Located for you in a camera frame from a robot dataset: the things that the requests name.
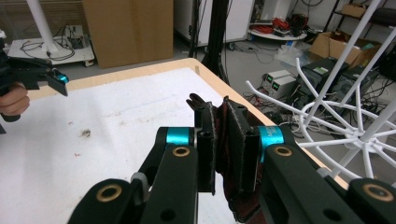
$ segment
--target white metal frame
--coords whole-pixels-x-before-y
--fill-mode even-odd
[[[303,71],[301,70],[299,59],[296,59],[297,70],[299,75],[303,79],[305,85],[312,91],[314,96],[316,97],[315,102],[312,102],[306,105],[303,109],[299,110],[290,105],[286,105],[282,102],[279,102],[276,99],[269,97],[268,95],[262,94],[256,91],[253,86],[247,81],[247,85],[249,88],[261,98],[270,101],[274,104],[280,105],[293,113],[299,116],[299,124],[300,129],[304,135],[304,138],[308,140],[307,143],[300,143],[300,147],[306,147],[310,152],[312,152],[315,156],[317,156],[320,160],[326,161],[334,168],[331,170],[330,175],[332,177],[336,177],[340,173],[350,177],[350,178],[360,178],[359,175],[351,172],[346,168],[348,163],[361,151],[363,155],[363,164],[365,168],[365,174],[367,177],[374,178],[374,172],[372,169],[372,163],[370,161],[369,152],[377,153],[385,162],[389,163],[396,169],[396,161],[388,156],[383,150],[389,150],[396,152],[396,147],[390,146],[386,143],[382,143],[378,140],[378,137],[387,136],[390,134],[396,133],[396,125],[389,122],[388,119],[395,113],[396,111],[396,99],[389,103],[389,105],[381,112],[378,116],[373,114],[369,111],[366,111],[361,108],[361,93],[360,93],[360,84],[363,79],[366,77],[368,72],[372,69],[375,62],[378,60],[379,56],[387,49],[390,42],[396,36],[396,28],[393,28],[392,32],[390,33],[387,40],[384,42],[382,47],[378,50],[377,54],[374,58],[368,63],[365,67],[363,72],[361,73],[360,77],[351,87],[349,92],[346,94],[344,99],[341,103],[332,102],[332,101],[325,101],[325,94],[327,93],[328,89],[330,88],[333,80],[335,79],[337,73],[339,72],[341,65],[345,61],[347,55],[351,51],[352,47],[355,45],[356,41],[358,40],[364,26],[370,20],[371,16],[375,12],[380,0],[372,1],[371,5],[367,8],[366,13],[361,18],[361,22],[355,29],[352,37],[350,38],[349,42],[346,45],[344,52],[341,54],[339,60],[337,61],[334,69],[332,70],[328,80],[324,84],[322,90],[320,92],[316,92],[315,88],[309,83],[308,79],[304,75]],[[356,106],[354,105],[347,105],[346,101],[351,97],[353,93],[356,93]],[[323,106],[327,112],[331,113],[334,118],[336,118],[344,127],[336,126],[328,121],[322,120],[320,118],[315,117],[316,112],[318,111],[319,106]],[[356,127],[353,124],[348,123],[343,117],[341,117],[337,112],[333,109],[334,107],[342,107],[352,111],[355,111],[357,114],[357,124]],[[363,126],[363,118],[362,115],[368,116],[373,118],[375,121],[367,128],[364,129]],[[310,133],[308,132],[308,125],[311,121],[315,121],[320,125],[324,125],[329,127],[339,133],[342,133],[346,139],[340,140],[329,140],[329,141],[315,141]],[[381,131],[380,128],[383,126],[387,126],[389,131]],[[334,146],[334,145],[345,145],[349,151],[348,153],[342,158],[340,161],[335,161],[329,155],[327,155],[321,147],[324,146]]]

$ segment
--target stain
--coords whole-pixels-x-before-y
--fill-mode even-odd
[[[200,76],[200,72],[199,72],[199,67],[198,67],[198,66],[195,66],[195,73],[196,73],[198,76]]]
[[[113,114],[107,114],[107,115],[105,115],[105,117],[106,118],[110,118],[110,117],[118,117],[118,116],[120,116],[121,115],[121,112],[119,111],[119,112],[116,112],[116,113],[113,113]]]
[[[152,121],[152,120],[154,120],[154,118],[150,118],[150,119],[139,119],[139,122],[140,123],[147,123],[147,122],[150,122],[150,121]]]
[[[81,132],[81,135],[79,137],[89,138],[90,136],[91,136],[91,130],[86,129],[86,130]]]

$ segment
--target cardboard box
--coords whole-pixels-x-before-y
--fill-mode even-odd
[[[173,0],[83,0],[101,68],[173,57]]]
[[[344,15],[356,18],[361,18],[365,12],[366,8],[364,7],[364,5],[360,4],[345,4],[343,6],[343,10],[341,11],[341,13]]]
[[[339,59],[349,39],[350,35],[345,33],[322,33],[318,35],[309,51],[322,58],[334,57]],[[346,63],[349,63],[350,68],[357,65],[365,66],[372,60],[379,48],[381,48],[380,43],[359,38],[346,57]]]

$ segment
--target black cable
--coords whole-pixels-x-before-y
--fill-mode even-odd
[[[262,78],[262,82],[260,84],[260,86],[258,88],[256,88],[257,91],[259,92],[263,92],[264,87],[263,87],[263,83],[265,81],[265,77]],[[273,108],[276,109],[276,113],[280,114],[280,107],[277,106],[277,104],[271,103],[271,102],[266,102],[264,99],[262,99],[261,97],[259,97],[258,95],[251,93],[251,92],[243,92],[243,96],[244,98],[250,102],[252,105],[254,105],[256,108],[258,108],[262,113],[264,109],[267,108]],[[278,99],[281,102],[285,102],[286,101],[286,97],[283,96],[281,98]]]
[[[75,55],[75,51],[73,50],[73,48],[67,45],[67,40],[65,40],[65,44],[64,44],[64,38],[63,38],[63,36],[65,35],[65,29],[67,28],[67,26],[68,26],[68,25],[66,24],[64,27],[61,27],[61,28],[58,30],[58,32],[55,34],[55,36],[56,36],[57,34],[59,34],[59,33],[62,31],[61,43],[58,42],[57,39],[54,39],[54,41],[55,41],[59,46],[61,46],[63,49],[70,50],[70,53],[69,53],[69,54],[64,55],[64,56],[60,56],[60,57],[51,57],[50,52],[47,51],[47,56],[48,56],[48,58],[37,58],[37,57],[35,57],[35,56],[33,56],[33,55],[31,55],[31,54],[29,54],[29,53],[27,52],[27,51],[29,51],[29,50],[41,48],[41,47],[43,46],[44,42],[27,44],[27,43],[29,43],[29,41],[26,41],[26,42],[24,42],[24,43],[22,44],[20,50],[23,51],[23,53],[26,54],[27,56],[29,56],[29,57],[31,57],[31,58],[37,58],[37,59],[51,59],[51,60],[53,60],[53,61],[63,61],[63,60],[66,60],[66,59],[69,59],[69,58],[73,57],[73,56]],[[26,47],[28,47],[28,46],[33,46],[33,45],[36,45],[36,46],[35,46],[34,48],[31,48],[31,49],[26,49]]]
[[[254,43],[253,41],[251,41],[251,42],[248,42],[248,43],[252,43],[254,46],[256,46],[256,47],[257,47],[257,48],[259,48],[259,49],[265,49],[265,50],[277,51],[277,49],[267,49],[267,48],[263,48],[263,47],[261,47],[261,46],[257,45],[256,43]]]
[[[231,6],[233,5],[233,0],[231,0],[230,4],[228,5],[228,12],[227,12],[227,19],[228,15],[230,14],[231,11]],[[225,23],[225,29],[224,29],[224,44],[227,45],[227,22]],[[225,68],[225,76],[227,77],[228,80],[228,68],[227,68],[227,48],[224,48],[224,68]]]
[[[308,7],[316,7],[318,5],[320,5],[320,3],[323,2],[323,0],[319,0],[318,2],[311,4],[311,0],[308,1],[308,3],[305,2],[305,0],[301,0],[303,2],[304,5],[308,6]]]
[[[221,52],[224,42],[228,3],[228,0],[213,2],[207,45],[208,52],[202,59],[202,64],[227,84],[229,84],[229,80],[222,66]]]
[[[273,62],[274,59],[275,59],[274,57],[272,57],[272,60],[271,60],[271,61],[269,61],[269,62],[262,62],[262,60],[260,60],[259,55],[257,54],[256,50],[253,50],[253,52],[254,52],[254,54],[256,55],[257,60],[258,60],[260,63],[262,63],[262,64],[271,63],[271,62]]]
[[[382,95],[382,94],[384,93],[384,90],[385,90],[388,86],[390,86],[393,82],[394,82],[393,80],[387,79],[387,81],[386,81],[385,84],[384,84],[384,81],[383,81],[383,82],[382,82],[383,88],[382,88],[381,92],[377,95],[377,98],[378,98],[380,95]]]
[[[200,31],[201,31],[202,21],[204,20],[204,15],[205,15],[205,10],[206,10],[206,2],[207,2],[207,0],[205,0],[204,10],[202,11],[201,20],[200,20],[200,23],[199,23],[199,26],[198,26],[198,32],[197,32],[198,36],[199,36]],[[199,5],[198,5],[198,8],[201,7],[201,3],[202,3],[202,0],[200,1]]]
[[[388,86],[390,86],[391,84],[393,84],[393,82],[394,82],[393,80],[387,79],[385,85],[383,85],[382,87],[380,87],[380,88],[378,88],[378,89],[376,89],[376,90],[366,92],[366,93],[364,93],[364,95],[369,95],[369,94],[371,94],[371,93],[373,93],[373,92],[376,92],[376,91],[381,91],[381,93],[383,93],[384,90],[385,90],[385,88],[388,87]]]
[[[293,7],[293,9],[291,10],[290,15],[293,15],[294,9],[296,9],[296,6],[297,6],[297,4],[298,4],[298,1],[299,1],[299,0],[297,0],[296,3],[294,4],[294,7]]]

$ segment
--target wire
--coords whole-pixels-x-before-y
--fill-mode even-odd
[[[366,109],[368,109],[371,112],[374,112],[376,114],[379,114],[380,111],[382,111],[386,105],[381,104],[378,102],[379,97],[386,91],[389,95],[389,91],[387,89],[388,86],[393,84],[393,80],[384,78],[384,80],[381,83],[381,87],[373,90],[373,87],[371,87],[371,91],[366,92],[362,98],[361,98],[361,104],[366,106]]]
[[[267,49],[267,48],[261,47],[261,46],[259,46],[258,44],[254,43],[253,41],[250,41],[250,42],[248,42],[248,43],[251,43],[251,44],[253,44],[254,46],[256,46],[256,47],[257,47],[257,48],[259,48],[259,49],[265,49],[265,50],[277,51],[277,49]]]
[[[320,3],[323,2],[323,0],[319,0],[318,2],[311,4],[311,0],[308,1],[308,3],[306,3],[305,0],[301,0],[303,2],[304,5],[308,6],[308,7],[316,7],[318,5],[320,5]]]
[[[281,31],[290,30],[290,25],[287,21],[280,18],[273,18],[273,28],[280,29]]]
[[[290,95],[290,98],[299,90],[301,87],[301,84],[298,84],[298,86],[295,88],[294,92]]]
[[[70,51],[69,54],[66,54],[66,55],[60,56],[60,57],[52,57],[52,56],[51,56],[52,54],[51,54],[49,51],[47,51],[47,56],[48,56],[48,58],[38,58],[38,57],[35,57],[35,56],[31,55],[30,53],[28,53],[28,51],[31,51],[31,50],[33,50],[33,49],[42,48],[44,42],[40,42],[40,43],[30,43],[29,40],[26,41],[26,42],[24,42],[24,43],[22,44],[20,50],[23,51],[24,54],[26,54],[27,56],[29,56],[29,57],[31,57],[31,58],[37,58],[37,59],[51,59],[51,60],[53,60],[53,61],[63,61],[63,60],[69,59],[69,58],[71,58],[71,57],[73,57],[73,56],[75,55],[75,51],[74,51],[74,49],[73,49],[73,46],[70,47],[70,46],[68,45],[67,39],[64,41],[63,36],[65,36],[65,30],[66,30],[66,29],[68,29],[68,30],[70,31],[70,32],[69,32],[69,37],[71,38],[71,36],[74,35],[74,33],[73,33],[73,31],[70,29],[69,25],[66,24],[64,27],[61,27],[61,28],[58,30],[58,32],[54,35],[54,36],[56,36],[57,34],[62,33],[61,42],[58,41],[59,39],[55,39],[55,38],[54,38],[53,40],[54,40],[61,48],[69,50],[69,51]]]
[[[290,15],[293,15],[294,9],[296,9],[296,7],[297,7],[298,1],[299,1],[299,0],[296,0],[296,3],[294,4],[294,7],[293,7],[293,9],[291,10]]]
[[[264,94],[268,94],[268,92],[263,87],[264,81],[265,81],[265,77],[262,78],[262,83],[256,90],[260,91]],[[248,102],[250,102],[256,108],[258,108],[261,112],[263,112],[263,110],[266,108],[273,108],[273,109],[275,108],[277,111],[279,111],[279,108],[277,107],[276,104],[271,103],[271,102],[266,102],[264,99],[262,99],[261,97],[259,97],[258,95],[254,94],[254,93],[244,92],[243,96]]]
[[[253,25],[250,28],[251,30],[254,30],[258,33],[266,34],[269,35],[274,32],[274,29],[272,26],[267,26],[267,25]]]
[[[202,21],[204,20],[204,15],[205,15],[205,10],[206,10],[206,2],[207,2],[207,0],[205,0],[205,3],[204,3],[204,10],[202,11],[201,20],[200,20],[200,23],[198,26],[197,36],[199,36],[199,33],[201,32]],[[202,0],[199,1],[198,8],[201,6],[201,3],[202,3]]]
[[[261,52],[260,51],[260,49],[255,49],[255,48],[252,48],[252,47],[239,47],[239,45],[237,44],[237,43],[235,43],[234,44],[234,48],[235,48],[235,50],[237,50],[237,51],[240,51],[240,52],[244,52],[244,53],[254,53],[255,55],[256,55],[256,58],[257,58],[257,60],[259,61],[259,63],[262,63],[262,64],[268,64],[268,63],[271,63],[271,62],[273,62],[274,61],[274,55],[272,55],[272,54],[269,54],[269,53],[264,53],[264,52]],[[260,59],[260,57],[259,57],[259,55],[258,54],[264,54],[264,55],[267,55],[267,56],[271,56],[271,60],[269,61],[269,62],[263,62],[261,59]]]
[[[230,14],[232,6],[233,6],[233,0],[231,0],[230,4],[228,5],[227,17],[226,17],[225,28],[224,28],[224,45],[227,44],[227,19],[228,19],[228,15]],[[227,48],[223,48],[223,49],[224,49],[224,67],[225,67],[224,76],[226,76],[227,80],[230,81],[230,79],[228,77],[228,68],[227,68]]]

